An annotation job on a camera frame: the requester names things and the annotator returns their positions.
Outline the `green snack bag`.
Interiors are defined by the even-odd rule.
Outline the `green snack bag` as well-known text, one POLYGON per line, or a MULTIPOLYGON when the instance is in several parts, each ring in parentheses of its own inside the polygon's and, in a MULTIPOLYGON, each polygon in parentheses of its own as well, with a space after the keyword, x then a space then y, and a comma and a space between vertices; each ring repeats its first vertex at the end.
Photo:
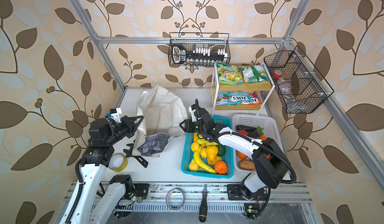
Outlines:
POLYGON ((259 83, 269 81, 269 78, 261 65, 244 66, 240 68, 244 83, 259 83))
POLYGON ((244 84, 244 79, 241 74, 241 70, 238 66, 229 65, 225 63, 217 63, 217 72, 219 78, 219 84, 222 85, 240 85, 244 84))

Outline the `yellow pear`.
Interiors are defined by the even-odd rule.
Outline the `yellow pear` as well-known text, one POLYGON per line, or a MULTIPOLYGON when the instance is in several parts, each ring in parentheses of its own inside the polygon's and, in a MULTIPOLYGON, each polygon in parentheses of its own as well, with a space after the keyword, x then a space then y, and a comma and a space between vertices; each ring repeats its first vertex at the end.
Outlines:
POLYGON ((207 153, 207 159, 208 161, 210 162, 213 162, 215 161, 216 159, 216 156, 218 154, 218 148, 217 146, 209 146, 206 148, 206 153, 207 153))

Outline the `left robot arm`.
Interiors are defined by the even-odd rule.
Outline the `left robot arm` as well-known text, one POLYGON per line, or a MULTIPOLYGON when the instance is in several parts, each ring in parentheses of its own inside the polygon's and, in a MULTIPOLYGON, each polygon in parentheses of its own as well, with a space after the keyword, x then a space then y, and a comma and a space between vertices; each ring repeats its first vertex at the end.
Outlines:
POLYGON ((97 205, 94 201, 102 178, 113 154, 114 144, 125 137, 133 137, 144 120, 142 115, 118 117, 111 115, 90 124, 88 147, 76 162, 78 178, 74 193, 61 219, 62 224, 105 224, 120 200, 135 201, 138 192, 130 175, 116 175, 97 205))

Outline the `cream canvas grocery bag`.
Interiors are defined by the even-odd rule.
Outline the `cream canvas grocery bag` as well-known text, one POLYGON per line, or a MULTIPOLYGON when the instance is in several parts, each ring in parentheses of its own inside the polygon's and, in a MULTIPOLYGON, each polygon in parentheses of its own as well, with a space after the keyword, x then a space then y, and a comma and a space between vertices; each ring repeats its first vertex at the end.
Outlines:
POLYGON ((159 157, 170 139, 182 137, 180 123, 188 118, 182 99, 166 88, 144 91, 137 102, 137 115, 144 119, 138 127, 133 154, 159 157))

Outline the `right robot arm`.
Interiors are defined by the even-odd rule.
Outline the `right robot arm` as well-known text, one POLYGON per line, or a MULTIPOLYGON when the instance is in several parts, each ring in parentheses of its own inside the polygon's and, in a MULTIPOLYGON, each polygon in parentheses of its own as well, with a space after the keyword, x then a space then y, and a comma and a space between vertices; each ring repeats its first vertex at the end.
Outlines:
POLYGON ((291 163, 275 140, 251 138, 216 123, 206 109, 199 106, 198 100, 189 107, 189 112, 191 118, 180 123, 185 133, 201 134, 208 142, 231 147, 252 159, 256 170, 240 184, 245 195, 254 194, 263 188, 276 189, 281 183, 297 182, 291 163))

